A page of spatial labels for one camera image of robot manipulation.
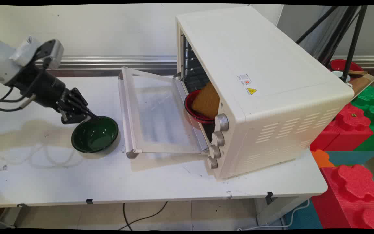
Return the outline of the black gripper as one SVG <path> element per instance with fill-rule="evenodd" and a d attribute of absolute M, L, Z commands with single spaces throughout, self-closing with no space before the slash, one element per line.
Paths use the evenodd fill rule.
<path fill-rule="evenodd" d="M 7 86 L 19 89 L 20 94 L 27 98 L 35 95 L 34 102 L 61 114 L 62 124 L 99 119 L 89 110 L 87 101 L 77 88 L 67 89 L 63 81 L 34 63 L 21 68 Z"/>

